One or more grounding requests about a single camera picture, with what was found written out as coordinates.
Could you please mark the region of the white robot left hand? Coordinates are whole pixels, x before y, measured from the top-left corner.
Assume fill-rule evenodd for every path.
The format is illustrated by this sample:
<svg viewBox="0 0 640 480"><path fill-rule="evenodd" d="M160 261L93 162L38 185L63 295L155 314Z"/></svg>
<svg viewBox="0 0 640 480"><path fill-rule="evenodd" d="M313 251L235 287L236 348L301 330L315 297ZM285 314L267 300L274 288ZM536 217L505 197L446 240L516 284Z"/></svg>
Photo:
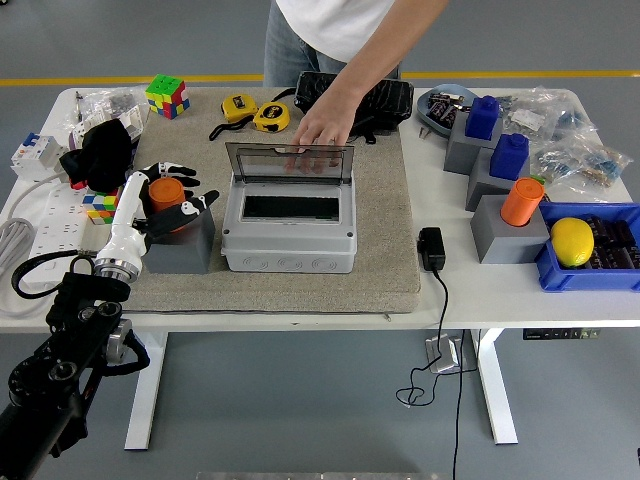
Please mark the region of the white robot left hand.
<svg viewBox="0 0 640 480"><path fill-rule="evenodd" d="M163 178L175 179L185 187L200 184L195 170L171 162L159 162L133 172L126 181L116 209L109 241L96 256L98 267L120 263L141 269L142 257L151 241L188 225L220 196L218 191L211 190L200 196L192 195L158 213L148 213L144 202L147 196L143 191L152 182Z"/></svg>

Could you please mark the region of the person's left hand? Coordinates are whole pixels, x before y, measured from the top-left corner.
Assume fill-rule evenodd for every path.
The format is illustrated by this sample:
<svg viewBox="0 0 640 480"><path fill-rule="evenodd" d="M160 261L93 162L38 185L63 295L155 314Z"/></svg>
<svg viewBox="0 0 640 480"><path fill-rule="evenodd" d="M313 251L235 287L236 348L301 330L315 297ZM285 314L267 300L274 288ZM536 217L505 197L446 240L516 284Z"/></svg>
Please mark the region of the person's left hand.
<svg viewBox="0 0 640 480"><path fill-rule="evenodd" d="M344 147L354 123L355 112L353 105L320 99L302 118L291 144Z"/></svg>

